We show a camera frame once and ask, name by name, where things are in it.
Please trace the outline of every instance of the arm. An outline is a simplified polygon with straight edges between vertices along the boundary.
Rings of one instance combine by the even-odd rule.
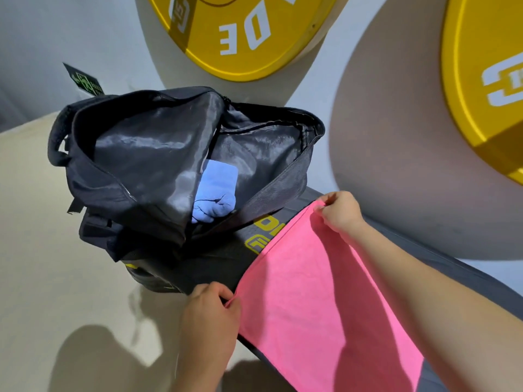
[[[421,263],[368,225],[348,192],[317,211],[355,247],[398,320],[452,392],[523,386],[523,322]]]
[[[194,288],[181,316],[180,353],[173,392],[215,392],[238,337],[241,305],[226,286],[213,282]]]

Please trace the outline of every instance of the gym bag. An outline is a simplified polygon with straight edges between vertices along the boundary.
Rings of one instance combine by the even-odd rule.
[[[110,238],[126,229],[133,239],[138,233],[181,247],[284,207],[305,190],[324,132],[306,111],[233,103],[207,87],[144,90],[67,106],[52,126],[48,158],[66,169],[75,198],[69,210],[87,208],[81,238],[117,261],[126,250],[115,250]],[[206,158],[238,168],[236,207],[192,226]]]

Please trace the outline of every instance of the backpack strap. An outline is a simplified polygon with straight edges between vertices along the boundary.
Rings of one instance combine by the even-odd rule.
[[[47,158],[53,166],[67,166],[69,163],[69,155],[59,151],[59,149],[64,139],[71,134],[73,118],[76,113],[84,107],[95,105],[114,97],[115,95],[106,95],[85,99],[66,106],[60,114],[58,114],[58,117],[56,117],[56,120],[51,127],[49,140],[47,142]]]

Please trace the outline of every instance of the hand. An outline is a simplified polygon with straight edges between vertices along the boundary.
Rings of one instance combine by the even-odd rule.
[[[323,216],[325,223],[336,232],[345,232],[354,236],[367,223],[363,220],[358,202],[347,191],[336,191],[319,198],[325,206],[315,211]]]
[[[238,298],[225,308],[220,297],[233,296],[218,282],[198,285],[189,296],[181,316],[176,392],[216,390],[234,352],[241,315]]]

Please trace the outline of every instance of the black tag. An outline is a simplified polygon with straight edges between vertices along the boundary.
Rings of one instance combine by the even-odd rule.
[[[93,96],[104,94],[104,91],[101,89],[101,86],[96,78],[65,63],[64,66],[69,73],[69,77],[73,79],[80,89],[90,93]]]

